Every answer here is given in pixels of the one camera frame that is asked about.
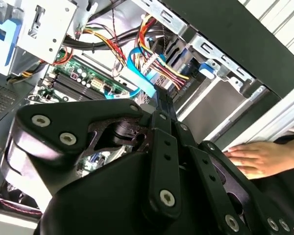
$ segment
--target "black mechanical arm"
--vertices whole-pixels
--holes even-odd
[[[152,114],[128,99],[17,112],[1,167],[38,204],[44,192],[53,196],[37,234],[294,234],[294,222],[217,146],[197,145],[166,100],[159,95],[161,108]],[[69,183],[81,158],[124,144],[131,153]],[[13,163],[16,155],[26,158],[22,167]],[[32,182],[40,188],[29,189]]]

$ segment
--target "red cable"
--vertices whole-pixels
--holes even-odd
[[[2,200],[0,200],[0,202],[1,202],[3,205],[5,205],[6,207],[9,207],[9,208],[11,208],[11,209],[13,209],[13,210],[16,210],[16,211],[18,211],[18,212],[23,212],[23,213],[26,213],[26,214],[42,215],[41,212],[25,211],[25,210],[21,210],[21,209],[19,209],[19,208],[17,208],[17,207],[14,207],[14,206],[10,205],[9,203],[4,202],[4,201],[2,201]]]

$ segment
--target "bolt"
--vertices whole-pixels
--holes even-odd
[[[235,219],[233,216],[227,214],[227,215],[225,216],[225,221],[226,221],[226,224],[227,224],[227,225],[228,225],[233,231],[238,232],[238,231],[240,230],[240,226],[239,226],[239,224],[237,223],[236,219]]]
[[[284,228],[285,231],[290,232],[290,228],[287,225],[287,223],[285,223],[285,221],[283,219],[279,219],[279,223],[281,224],[281,226]]]
[[[276,223],[274,222],[273,219],[268,218],[267,219],[268,224],[270,225],[270,227],[275,230],[275,231],[279,231],[279,227],[276,225]]]
[[[138,111],[138,108],[137,108],[135,105],[132,105],[132,104],[131,104],[130,107],[131,107],[132,110],[134,110],[134,111]]]
[[[166,119],[167,119],[167,117],[166,117],[166,116],[164,116],[163,114],[160,114],[160,117],[162,117],[164,120],[166,120]]]
[[[60,141],[65,145],[73,145],[76,143],[76,137],[75,135],[71,133],[62,133],[60,135]]]
[[[40,127],[46,127],[49,126],[51,121],[48,117],[43,115],[35,115],[31,118],[31,121],[36,125]]]
[[[160,200],[167,206],[173,207],[175,205],[175,198],[173,194],[168,190],[160,191]]]
[[[187,126],[184,125],[184,124],[181,124],[181,127],[182,127],[182,129],[183,129],[184,131],[187,131],[187,130],[188,130]]]
[[[208,144],[208,147],[211,149],[211,150],[215,150],[215,147],[212,145],[212,144]]]

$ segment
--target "finger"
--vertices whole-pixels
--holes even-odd
[[[261,170],[258,170],[250,166],[238,166],[237,167],[247,178],[260,178],[264,176],[264,173]]]
[[[229,158],[230,161],[236,166],[251,166],[258,168],[258,159],[256,158]]]
[[[258,144],[257,143],[249,143],[249,144],[242,144],[242,145],[237,145],[234,147],[229,148],[229,152],[233,151],[255,151],[258,150]]]
[[[235,151],[235,152],[226,152],[227,157],[235,158],[260,158],[259,151]]]

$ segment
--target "hand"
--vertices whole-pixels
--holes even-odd
[[[258,179],[294,168],[290,146],[258,142],[232,147],[225,153],[249,179]]]

